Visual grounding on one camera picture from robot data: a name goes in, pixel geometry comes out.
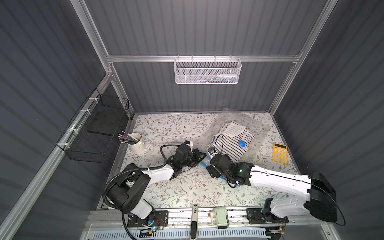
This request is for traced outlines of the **yellow calculator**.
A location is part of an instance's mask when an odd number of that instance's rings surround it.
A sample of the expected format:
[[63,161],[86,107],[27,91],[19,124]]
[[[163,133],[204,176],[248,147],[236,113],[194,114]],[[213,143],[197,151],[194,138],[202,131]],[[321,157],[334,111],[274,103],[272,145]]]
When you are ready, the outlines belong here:
[[288,164],[288,147],[283,144],[273,143],[273,161],[281,164]]

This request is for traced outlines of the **black white handheld tool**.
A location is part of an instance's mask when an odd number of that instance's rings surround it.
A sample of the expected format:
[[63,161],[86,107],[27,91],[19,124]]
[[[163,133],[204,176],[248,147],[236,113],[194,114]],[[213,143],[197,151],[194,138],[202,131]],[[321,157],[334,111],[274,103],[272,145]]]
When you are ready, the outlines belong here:
[[190,228],[190,240],[198,239],[198,213],[199,207],[197,204],[193,204],[192,217],[191,217],[191,228]]

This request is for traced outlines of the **pens in mug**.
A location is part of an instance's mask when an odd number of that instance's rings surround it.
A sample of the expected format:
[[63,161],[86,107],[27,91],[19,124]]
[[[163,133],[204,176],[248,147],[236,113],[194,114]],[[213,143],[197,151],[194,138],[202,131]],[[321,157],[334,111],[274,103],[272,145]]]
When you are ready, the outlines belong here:
[[127,143],[129,145],[134,145],[139,142],[140,139],[133,136],[133,134],[128,134],[122,131],[121,134],[118,134],[118,138],[122,143]]

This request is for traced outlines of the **markers in white basket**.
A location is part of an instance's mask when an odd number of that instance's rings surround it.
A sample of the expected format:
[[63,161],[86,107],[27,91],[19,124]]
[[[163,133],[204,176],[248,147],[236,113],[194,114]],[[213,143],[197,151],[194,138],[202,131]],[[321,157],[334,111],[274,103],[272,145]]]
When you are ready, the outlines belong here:
[[215,76],[203,76],[197,80],[198,83],[237,83],[238,75],[236,74],[219,74]]

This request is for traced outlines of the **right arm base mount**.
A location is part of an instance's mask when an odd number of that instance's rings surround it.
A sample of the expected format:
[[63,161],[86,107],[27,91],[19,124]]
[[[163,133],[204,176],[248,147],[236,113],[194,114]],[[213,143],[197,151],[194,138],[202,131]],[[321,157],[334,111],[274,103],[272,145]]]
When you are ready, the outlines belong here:
[[263,212],[263,208],[247,208],[246,218],[250,224],[287,224],[289,218],[279,218],[270,212]]

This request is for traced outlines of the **clear vacuum bag blue zipper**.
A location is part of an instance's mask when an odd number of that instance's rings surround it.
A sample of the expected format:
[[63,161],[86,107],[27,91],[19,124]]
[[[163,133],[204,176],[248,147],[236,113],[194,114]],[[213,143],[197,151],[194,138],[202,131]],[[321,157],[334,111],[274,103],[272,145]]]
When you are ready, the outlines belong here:
[[271,126],[259,113],[219,113],[207,129],[210,142],[202,165],[211,178],[222,178],[231,188],[250,186],[252,155],[267,137]]

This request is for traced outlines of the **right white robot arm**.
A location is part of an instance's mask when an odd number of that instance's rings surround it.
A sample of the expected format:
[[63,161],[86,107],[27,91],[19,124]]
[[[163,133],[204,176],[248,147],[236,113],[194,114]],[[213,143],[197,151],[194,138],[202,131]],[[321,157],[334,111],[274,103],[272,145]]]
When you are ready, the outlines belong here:
[[267,170],[251,163],[233,162],[228,155],[216,154],[207,170],[212,178],[224,178],[230,187],[265,187],[290,195],[287,199],[267,198],[251,219],[265,223],[286,223],[290,216],[307,216],[327,223],[338,223],[343,213],[337,194],[324,175],[291,175]]

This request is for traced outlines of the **blue bag valve cap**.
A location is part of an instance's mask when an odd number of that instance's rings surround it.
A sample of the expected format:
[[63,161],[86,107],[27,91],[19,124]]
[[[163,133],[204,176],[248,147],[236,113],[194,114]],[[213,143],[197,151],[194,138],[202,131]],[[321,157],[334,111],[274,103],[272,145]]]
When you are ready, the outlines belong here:
[[243,140],[239,140],[239,146],[242,148],[246,147],[246,143]]

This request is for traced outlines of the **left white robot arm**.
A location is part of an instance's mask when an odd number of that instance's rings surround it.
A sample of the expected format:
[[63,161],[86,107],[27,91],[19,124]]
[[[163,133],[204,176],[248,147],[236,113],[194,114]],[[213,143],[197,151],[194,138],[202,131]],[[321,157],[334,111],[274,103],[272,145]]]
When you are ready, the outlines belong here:
[[105,185],[102,199],[110,208],[121,211],[123,216],[131,214],[149,226],[155,219],[156,210],[143,199],[149,185],[170,181],[187,170],[199,165],[207,154],[193,149],[191,141],[180,145],[168,144],[160,147],[164,163],[159,166],[142,168],[129,164]]

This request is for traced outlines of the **pale green box device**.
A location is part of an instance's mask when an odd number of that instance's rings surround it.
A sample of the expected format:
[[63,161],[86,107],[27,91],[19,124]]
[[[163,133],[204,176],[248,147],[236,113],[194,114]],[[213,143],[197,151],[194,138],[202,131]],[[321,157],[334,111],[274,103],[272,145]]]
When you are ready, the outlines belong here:
[[215,225],[218,230],[227,229],[229,227],[228,211],[226,207],[215,207],[210,213],[212,225]]

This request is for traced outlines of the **white mug pen holder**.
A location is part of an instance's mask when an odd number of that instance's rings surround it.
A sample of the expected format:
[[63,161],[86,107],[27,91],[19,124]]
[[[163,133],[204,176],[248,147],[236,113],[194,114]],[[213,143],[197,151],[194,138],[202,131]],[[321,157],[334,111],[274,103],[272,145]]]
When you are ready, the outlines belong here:
[[133,144],[129,144],[130,150],[135,154],[141,154],[145,150],[145,142],[143,136],[139,133],[131,133],[128,136],[134,140]]

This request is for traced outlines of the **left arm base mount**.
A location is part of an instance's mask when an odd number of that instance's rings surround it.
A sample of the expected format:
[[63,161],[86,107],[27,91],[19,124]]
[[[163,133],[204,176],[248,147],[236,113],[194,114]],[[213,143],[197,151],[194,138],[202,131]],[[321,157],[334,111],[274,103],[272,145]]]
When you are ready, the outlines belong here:
[[146,218],[141,219],[134,214],[128,214],[128,227],[166,227],[168,225],[169,211],[153,210]]

